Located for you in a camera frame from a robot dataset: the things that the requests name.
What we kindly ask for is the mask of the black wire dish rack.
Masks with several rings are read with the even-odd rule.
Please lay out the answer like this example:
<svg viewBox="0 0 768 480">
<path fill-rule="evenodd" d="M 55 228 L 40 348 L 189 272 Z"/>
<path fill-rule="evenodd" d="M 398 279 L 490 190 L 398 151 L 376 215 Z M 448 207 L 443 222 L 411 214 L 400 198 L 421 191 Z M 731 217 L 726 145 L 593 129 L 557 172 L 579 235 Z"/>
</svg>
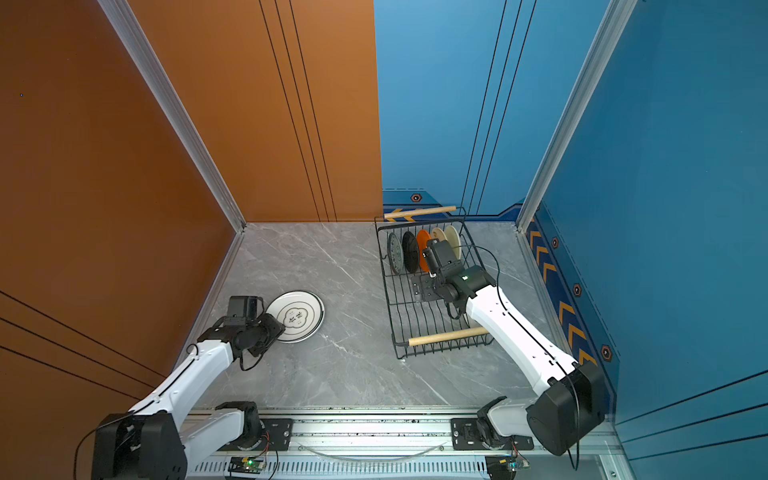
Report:
<svg viewBox="0 0 768 480">
<path fill-rule="evenodd" d="M 484 265 L 461 210 L 396 209 L 374 219 L 386 311 L 395 357 L 404 360 L 493 343 L 466 314 L 445 303 L 423 249 L 432 240 L 452 244 L 464 268 Z"/>
</svg>

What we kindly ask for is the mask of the black small plate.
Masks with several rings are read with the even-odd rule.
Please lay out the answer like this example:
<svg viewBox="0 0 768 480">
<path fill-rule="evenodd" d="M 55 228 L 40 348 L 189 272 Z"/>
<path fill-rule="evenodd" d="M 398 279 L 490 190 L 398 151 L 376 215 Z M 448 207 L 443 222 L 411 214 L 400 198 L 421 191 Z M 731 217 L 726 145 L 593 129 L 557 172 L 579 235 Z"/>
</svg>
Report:
<svg viewBox="0 0 768 480">
<path fill-rule="evenodd" d="M 405 231 L 402 236 L 403 264 L 409 274 L 420 270 L 420 249 L 416 236 L 411 231 Z"/>
</svg>

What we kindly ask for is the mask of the white plate grey pattern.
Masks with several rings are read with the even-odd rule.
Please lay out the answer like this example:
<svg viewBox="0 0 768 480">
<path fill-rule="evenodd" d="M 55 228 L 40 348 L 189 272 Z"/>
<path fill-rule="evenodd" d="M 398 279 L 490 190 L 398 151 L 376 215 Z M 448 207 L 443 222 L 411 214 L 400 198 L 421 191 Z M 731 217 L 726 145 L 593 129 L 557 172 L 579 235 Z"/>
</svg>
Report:
<svg viewBox="0 0 768 480">
<path fill-rule="evenodd" d="M 319 296 L 302 290 L 280 295 L 266 309 L 285 327 L 278 341 L 288 344 L 310 338 L 322 325 L 325 311 Z"/>
</svg>

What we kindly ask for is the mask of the orange small plate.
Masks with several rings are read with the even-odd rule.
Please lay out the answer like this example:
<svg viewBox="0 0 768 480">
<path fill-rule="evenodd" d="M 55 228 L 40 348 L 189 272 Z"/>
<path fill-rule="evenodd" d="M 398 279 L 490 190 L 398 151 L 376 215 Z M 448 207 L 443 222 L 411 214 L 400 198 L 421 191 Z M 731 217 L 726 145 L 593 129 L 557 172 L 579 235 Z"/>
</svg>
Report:
<svg viewBox="0 0 768 480">
<path fill-rule="evenodd" d="M 424 256 L 424 251 L 427 247 L 427 243 L 429 240 L 432 239 L 430 232 L 426 229 L 421 229 L 417 235 L 417 245 L 418 245 L 418 253 L 419 253 L 419 267 L 423 272 L 429 272 L 429 266 L 427 264 L 427 260 Z"/>
</svg>

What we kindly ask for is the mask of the grey-green patterned small plate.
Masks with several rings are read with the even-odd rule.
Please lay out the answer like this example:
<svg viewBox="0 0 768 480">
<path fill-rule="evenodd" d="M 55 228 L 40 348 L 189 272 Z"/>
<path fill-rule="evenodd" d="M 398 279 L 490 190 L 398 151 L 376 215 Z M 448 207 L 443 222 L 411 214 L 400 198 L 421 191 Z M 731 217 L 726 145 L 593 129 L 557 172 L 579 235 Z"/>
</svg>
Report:
<svg viewBox="0 0 768 480">
<path fill-rule="evenodd" d="M 387 258 L 394 275 L 400 275 L 405 271 L 402 240 L 394 232 L 389 233 L 387 236 Z"/>
</svg>

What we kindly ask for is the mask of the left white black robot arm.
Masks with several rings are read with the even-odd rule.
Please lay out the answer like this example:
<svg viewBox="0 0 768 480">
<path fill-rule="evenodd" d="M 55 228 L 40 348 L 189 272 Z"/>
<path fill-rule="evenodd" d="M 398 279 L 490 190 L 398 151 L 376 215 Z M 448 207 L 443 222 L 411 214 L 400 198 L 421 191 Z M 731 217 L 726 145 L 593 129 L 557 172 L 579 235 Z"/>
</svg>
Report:
<svg viewBox="0 0 768 480">
<path fill-rule="evenodd" d="M 186 359 L 128 412 L 110 414 L 93 431 L 94 479 L 184 479 L 225 445 L 272 445 L 252 401 L 219 405 L 203 422 L 183 423 L 200 397 L 231 364 L 250 353 L 262 359 L 286 327 L 259 296 L 233 296 L 227 313 L 187 349 Z"/>
</svg>

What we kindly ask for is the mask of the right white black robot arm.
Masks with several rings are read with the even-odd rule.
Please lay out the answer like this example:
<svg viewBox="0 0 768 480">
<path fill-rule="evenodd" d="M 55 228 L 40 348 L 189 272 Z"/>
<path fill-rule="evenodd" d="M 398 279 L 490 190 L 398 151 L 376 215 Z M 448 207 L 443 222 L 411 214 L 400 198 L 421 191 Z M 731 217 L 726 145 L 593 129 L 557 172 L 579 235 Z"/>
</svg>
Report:
<svg viewBox="0 0 768 480">
<path fill-rule="evenodd" d="M 537 398 L 521 408 L 490 403 L 478 412 L 486 442 L 516 434 L 525 417 L 533 437 L 561 456 L 607 414 L 605 377 L 599 366 L 581 361 L 549 341 L 506 297 L 498 280 L 483 267 L 462 266 L 447 241 L 430 240 L 423 257 L 436 281 L 435 291 L 459 314 L 477 322 L 518 365 Z"/>
</svg>

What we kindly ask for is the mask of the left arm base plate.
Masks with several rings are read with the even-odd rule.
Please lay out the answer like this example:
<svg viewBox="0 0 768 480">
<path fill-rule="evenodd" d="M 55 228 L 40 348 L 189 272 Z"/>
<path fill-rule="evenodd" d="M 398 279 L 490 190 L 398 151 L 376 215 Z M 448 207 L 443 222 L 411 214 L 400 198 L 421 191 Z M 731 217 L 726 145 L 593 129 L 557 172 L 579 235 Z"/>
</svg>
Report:
<svg viewBox="0 0 768 480">
<path fill-rule="evenodd" d="M 248 431 L 225 444 L 218 452 L 284 452 L 289 449 L 294 420 L 288 417 L 262 418 L 254 431 Z"/>
</svg>

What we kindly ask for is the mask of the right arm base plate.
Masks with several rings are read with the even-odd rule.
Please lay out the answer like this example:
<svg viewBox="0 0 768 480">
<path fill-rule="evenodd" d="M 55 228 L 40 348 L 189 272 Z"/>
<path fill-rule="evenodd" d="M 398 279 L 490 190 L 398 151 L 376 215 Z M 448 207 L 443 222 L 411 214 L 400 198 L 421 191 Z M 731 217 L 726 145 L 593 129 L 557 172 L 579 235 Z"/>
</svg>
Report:
<svg viewBox="0 0 768 480">
<path fill-rule="evenodd" d="M 511 450 L 532 451 L 533 438 L 529 436 L 501 436 L 487 420 L 452 418 L 450 420 L 452 447 L 457 451 Z"/>
</svg>

